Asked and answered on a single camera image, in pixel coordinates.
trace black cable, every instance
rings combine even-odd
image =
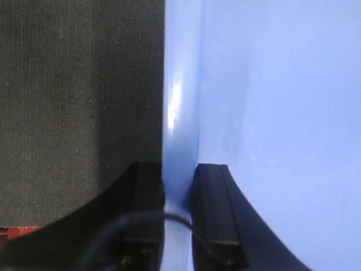
[[[149,223],[149,222],[159,222],[164,220],[174,220],[177,221],[187,228],[191,229],[194,237],[196,237],[200,244],[206,249],[209,256],[214,257],[222,265],[230,266],[230,261],[225,259],[223,256],[219,255],[212,245],[207,241],[203,233],[194,225],[192,225],[188,220],[182,218],[178,215],[172,213],[166,213],[163,211],[144,211],[144,212],[134,212],[123,215],[115,219],[110,225],[105,227],[100,233],[95,237],[95,241],[92,242],[90,248],[82,255],[80,264],[75,269],[76,271],[88,271],[91,270],[90,264],[99,254],[99,249],[102,248],[107,241],[109,241],[113,235],[137,224]]]

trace blue panel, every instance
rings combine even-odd
[[[198,158],[201,1],[166,3],[163,167],[168,212],[189,218],[189,191]],[[161,270],[192,270],[191,235],[176,222],[165,223]]]
[[[199,162],[314,270],[361,270],[361,2],[206,1]]]

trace red surface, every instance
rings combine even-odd
[[[40,227],[8,228],[7,229],[7,239],[12,240],[17,237],[32,233],[38,229],[40,229]]]
[[[26,228],[0,228],[0,249],[5,245],[9,240],[15,239],[17,237],[32,233],[40,227],[26,227]]]

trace black plastic part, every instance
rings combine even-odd
[[[206,254],[193,237],[193,262],[196,271],[243,270],[248,267],[230,204],[222,168],[200,164],[196,169],[192,189],[192,220],[205,233],[217,253],[233,263],[230,266],[218,263]]]
[[[236,265],[214,268],[212,260],[193,239],[196,271],[310,271],[280,239],[247,201],[231,176],[228,166],[200,164],[192,196],[192,218],[206,233],[208,241]]]
[[[161,165],[133,163],[87,205],[39,231],[9,241],[0,251],[0,268],[73,270],[94,238],[116,218],[128,212],[163,210],[163,207]],[[154,271],[160,265],[163,236],[162,222],[134,226],[109,240],[104,253],[115,259],[116,264],[130,263],[118,266],[119,270]]]

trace gray textured fabric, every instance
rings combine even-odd
[[[0,0],[0,227],[161,160],[164,1]]]

